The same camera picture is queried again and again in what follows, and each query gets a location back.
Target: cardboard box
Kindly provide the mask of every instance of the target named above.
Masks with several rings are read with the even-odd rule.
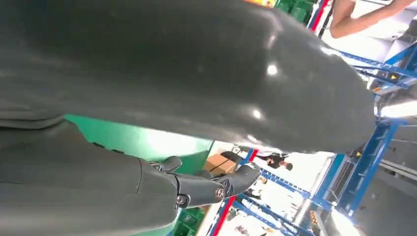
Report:
[[[227,159],[226,157],[220,154],[215,154],[207,158],[203,170],[210,171],[210,173],[213,176],[215,176],[218,174],[231,173],[235,166],[235,162]]]

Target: red stripe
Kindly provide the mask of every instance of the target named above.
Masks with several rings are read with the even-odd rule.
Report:
[[[258,154],[258,150],[253,150],[252,154],[249,157],[249,162],[252,162],[253,159],[255,158],[256,154]],[[233,196],[229,199],[229,201],[227,202],[227,205],[224,208],[224,211],[222,213],[222,215],[219,218],[219,221],[217,223],[217,227],[214,229],[213,231],[213,236],[217,236],[220,232],[221,227],[223,226],[225,220],[226,220],[226,216],[229,213],[229,209],[230,207],[232,207],[233,202],[235,201],[236,196]]]
[[[320,19],[322,18],[324,8],[327,6],[328,1],[329,1],[329,0],[324,0],[323,5],[321,5],[321,7],[320,7],[320,10],[319,10],[319,13],[318,13],[318,15],[317,15],[316,21],[315,21],[315,22],[314,22],[314,24],[311,26],[311,30],[312,30],[313,32],[314,32],[314,31],[316,31],[317,25],[319,24]]]

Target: black shirt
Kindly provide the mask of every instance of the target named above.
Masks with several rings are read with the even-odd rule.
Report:
[[[284,154],[284,153],[273,153],[269,156],[256,156],[264,161],[267,161],[268,159],[272,159],[274,161],[273,164],[268,164],[268,166],[277,169],[279,167],[279,162],[280,161],[284,161],[285,158],[288,157],[288,154]]]

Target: glossy gray surface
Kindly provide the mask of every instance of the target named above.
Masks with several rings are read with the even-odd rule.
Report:
[[[348,151],[373,131],[359,76],[277,9],[242,0],[0,9],[0,94],[33,109],[287,151]]]

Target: green panel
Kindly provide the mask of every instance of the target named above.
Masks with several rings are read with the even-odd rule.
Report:
[[[89,142],[96,142],[107,149],[120,150],[148,161],[164,160],[172,155],[180,156],[183,165],[177,172],[184,174],[201,170],[213,143],[212,140],[99,119],[74,115],[67,115],[66,118],[79,127]],[[137,236],[166,236],[174,225],[175,223]]]

